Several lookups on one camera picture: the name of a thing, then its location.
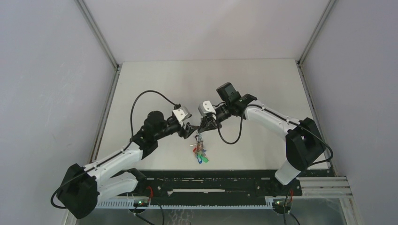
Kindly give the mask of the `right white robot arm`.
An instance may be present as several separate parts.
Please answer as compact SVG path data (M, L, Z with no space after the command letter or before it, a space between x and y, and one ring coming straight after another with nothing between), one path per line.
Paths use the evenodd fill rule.
M233 145L240 140L244 120L256 122L277 134L285 141L286 161L276 171L271 182L275 194L284 195L290 189L290 183L302 172L333 158L332 148L322 139L313 119L299 120L283 115L266 107L251 94L240 95L229 82L218 87L216 91L222 100L220 104L204 101L198 106L202 116L198 132L217 130L219 133L222 122L236 116L240 117L238 137L232 142L222 137L221 140L226 144Z

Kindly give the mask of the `bunch of coloured tagged keys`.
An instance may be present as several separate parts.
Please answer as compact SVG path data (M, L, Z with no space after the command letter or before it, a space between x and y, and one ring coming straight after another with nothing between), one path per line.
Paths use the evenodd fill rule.
M195 144L192 145L193 150L192 152L194 153L194 156L198 162L198 164L206 164L209 162L209 158L207 157L206 154L206 149L204 149L204 144L203 141L196 141Z

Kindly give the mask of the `blue handled metal keyring holder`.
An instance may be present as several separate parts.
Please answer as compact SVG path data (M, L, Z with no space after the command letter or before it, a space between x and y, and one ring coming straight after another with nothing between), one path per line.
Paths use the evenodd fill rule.
M203 146L204 139L203 139L202 134L196 134L196 135L195 135L195 139L196 139L196 144L197 144L198 146Z

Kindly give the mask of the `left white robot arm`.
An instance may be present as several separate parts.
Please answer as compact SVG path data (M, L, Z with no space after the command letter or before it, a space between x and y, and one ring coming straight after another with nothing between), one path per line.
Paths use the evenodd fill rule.
M99 161L84 166L71 165L52 194L51 205L68 209L75 218L81 219L89 215L98 203L119 194L132 192L142 195L147 188L143 174L128 172L127 167L153 153L158 148L159 139L174 133L187 139L198 129L186 122L191 116L185 107L173 110L167 119L160 111L150 112L127 146Z

